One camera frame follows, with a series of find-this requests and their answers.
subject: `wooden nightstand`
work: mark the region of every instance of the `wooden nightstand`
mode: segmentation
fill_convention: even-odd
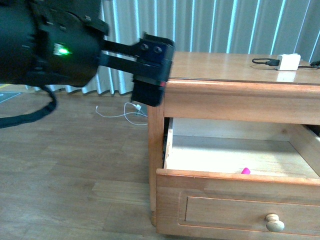
[[[148,108],[150,204],[158,233],[320,239],[320,138],[304,126],[320,125],[320,70],[276,71],[253,64],[256,57],[266,56],[175,54],[164,101]],[[168,156],[204,158],[195,157],[197,147],[218,168],[164,169]],[[233,161],[221,148],[234,158],[248,155]],[[240,174],[249,162],[256,163],[252,174]]]

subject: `white charger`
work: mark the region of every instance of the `white charger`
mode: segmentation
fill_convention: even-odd
[[[281,54],[277,59],[280,61],[279,65],[275,67],[278,71],[296,71],[299,67],[301,56],[297,53]]]

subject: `pink object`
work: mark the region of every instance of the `pink object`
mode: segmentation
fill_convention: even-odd
[[[242,172],[241,172],[241,174],[250,174],[251,172],[250,172],[250,169],[249,168],[247,168],[247,167],[245,167],[243,170],[242,170]]]

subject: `white cable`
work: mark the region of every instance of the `white cable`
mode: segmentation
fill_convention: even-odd
[[[103,118],[118,118],[118,117],[125,117],[125,119],[129,122],[129,123],[131,123],[132,125],[135,125],[135,126],[145,126],[145,125],[148,125],[147,123],[143,123],[143,124],[137,124],[137,123],[134,123],[134,122],[132,122],[132,121],[130,121],[128,118],[127,118],[127,115],[130,115],[130,114],[136,114],[136,115],[141,115],[141,116],[144,116],[144,117],[148,117],[142,110],[139,110],[138,112],[126,112],[126,106],[127,106],[127,104],[131,104],[132,106],[134,106],[136,109],[138,109],[138,107],[140,107],[140,106],[137,106],[137,105],[135,105],[135,104],[133,104],[133,103],[131,103],[131,102],[126,102],[125,104],[124,104],[124,106],[123,106],[123,114],[121,114],[121,115],[116,115],[116,116],[104,116],[104,115],[102,115],[101,113],[99,113],[98,112],[98,106],[96,106],[95,107],[95,112],[97,113],[97,114],[99,114],[101,117],[103,117]]]

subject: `drawer knob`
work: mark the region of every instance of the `drawer knob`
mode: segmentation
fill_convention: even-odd
[[[279,220],[277,214],[268,214],[265,216],[265,220],[267,221],[266,228],[270,232],[278,233],[285,229],[285,224]]]

